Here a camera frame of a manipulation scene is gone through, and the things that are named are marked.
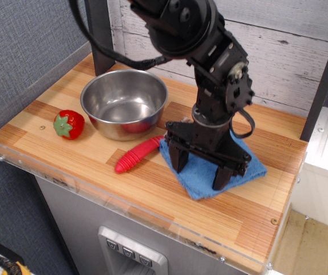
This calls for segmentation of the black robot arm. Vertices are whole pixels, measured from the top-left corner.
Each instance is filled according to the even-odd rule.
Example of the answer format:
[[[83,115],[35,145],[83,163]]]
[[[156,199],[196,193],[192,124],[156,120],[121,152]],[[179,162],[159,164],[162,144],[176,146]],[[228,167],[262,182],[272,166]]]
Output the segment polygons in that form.
[[[226,30],[213,1],[132,1],[131,10],[146,23],[155,49],[168,59],[194,67],[197,85],[192,123],[166,123],[172,167],[180,172],[190,154],[217,165],[213,189],[244,175],[251,156],[235,143],[235,114],[254,125],[245,111],[254,91],[247,53]]]

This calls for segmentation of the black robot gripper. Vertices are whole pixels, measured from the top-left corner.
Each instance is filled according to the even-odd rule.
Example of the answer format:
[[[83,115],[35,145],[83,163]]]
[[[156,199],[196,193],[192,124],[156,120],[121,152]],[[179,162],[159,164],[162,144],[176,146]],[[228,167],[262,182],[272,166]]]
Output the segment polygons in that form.
[[[251,161],[250,154],[236,144],[231,133],[232,117],[225,117],[216,124],[205,125],[194,120],[192,123],[168,121],[165,141],[169,146],[172,167],[180,173],[192,153],[218,166],[212,189],[220,191],[232,176],[243,176]]]

